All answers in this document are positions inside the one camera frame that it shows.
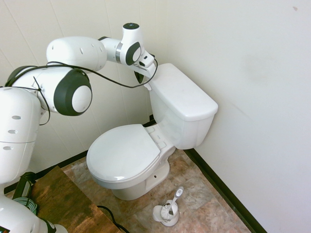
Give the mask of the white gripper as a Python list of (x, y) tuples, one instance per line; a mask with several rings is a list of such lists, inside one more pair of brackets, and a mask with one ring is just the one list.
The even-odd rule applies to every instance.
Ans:
[(145, 51), (140, 58), (133, 64), (134, 75), (139, 84), (143, 82), (144, 77), (151, 78), (156, 71), (155, 57)]

